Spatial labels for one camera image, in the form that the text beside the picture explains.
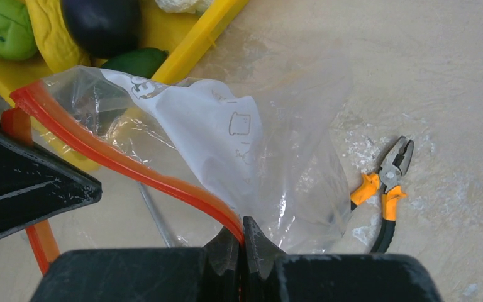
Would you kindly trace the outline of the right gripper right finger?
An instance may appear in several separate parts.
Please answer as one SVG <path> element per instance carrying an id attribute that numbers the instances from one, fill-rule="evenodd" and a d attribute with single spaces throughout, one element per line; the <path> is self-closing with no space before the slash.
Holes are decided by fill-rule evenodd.
<path id="1" fill-rule="evenodd" d="M 243 218 L 242 301 L 280 301 L 275 260 L 286 253 L 269 240 L 250 216 Z"/>

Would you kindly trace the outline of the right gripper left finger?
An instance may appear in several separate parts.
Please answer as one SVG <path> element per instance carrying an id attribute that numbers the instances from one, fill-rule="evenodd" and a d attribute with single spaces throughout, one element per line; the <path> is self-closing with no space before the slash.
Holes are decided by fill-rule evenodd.
<path id="1" fill-rule="evenodd" d="M 240 300 L 240 245 L 226 228 L 205 246 L 206 263 L 201 281 L 202 301 Z"/>

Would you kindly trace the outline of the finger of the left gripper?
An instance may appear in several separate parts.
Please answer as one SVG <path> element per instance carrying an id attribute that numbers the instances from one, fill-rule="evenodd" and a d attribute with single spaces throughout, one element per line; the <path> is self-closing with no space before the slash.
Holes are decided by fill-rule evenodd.
<path id="1" fill-rule="evenodd" d="M 97 203 L 102 192 L 96 178 L 37 143 L 13 140 L 0 125 L 0 239 Z"/>

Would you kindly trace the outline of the clear orange zip bag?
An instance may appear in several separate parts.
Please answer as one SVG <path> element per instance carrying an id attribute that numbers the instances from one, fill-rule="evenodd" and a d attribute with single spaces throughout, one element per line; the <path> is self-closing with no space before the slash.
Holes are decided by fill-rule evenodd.
<path id="1" fill-rule="evenodd" d="M 195 207 L 238 239 L 251 216 L 286 252 L 323 254 L 350 217 L 330 125 L 351 86 L 350 69 L 330 60 L 254 91 L 76 66 L 10 97 L 70 148 Z"/>

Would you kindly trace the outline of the purple toy eggplant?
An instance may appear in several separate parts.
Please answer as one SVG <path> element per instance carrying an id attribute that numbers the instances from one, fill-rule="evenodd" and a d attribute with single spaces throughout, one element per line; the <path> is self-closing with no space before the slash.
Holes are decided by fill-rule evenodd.
<path id="1" fill-rule="evenodd" d="M 139 1 L 60 1 L 72 39 L 90 56 L 109 59 L 138 48 L 142 33 Z"/>

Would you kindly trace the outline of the dark green toy avocado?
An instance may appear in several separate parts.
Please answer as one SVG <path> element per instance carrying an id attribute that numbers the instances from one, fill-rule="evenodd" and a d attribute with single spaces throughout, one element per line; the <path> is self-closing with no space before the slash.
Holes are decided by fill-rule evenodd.
<path id="1" fill-rule="evenodd" d="M 100 68 L 151 79 L 168 56 L 166 50 L 146 47 L 110 58 Z"/>

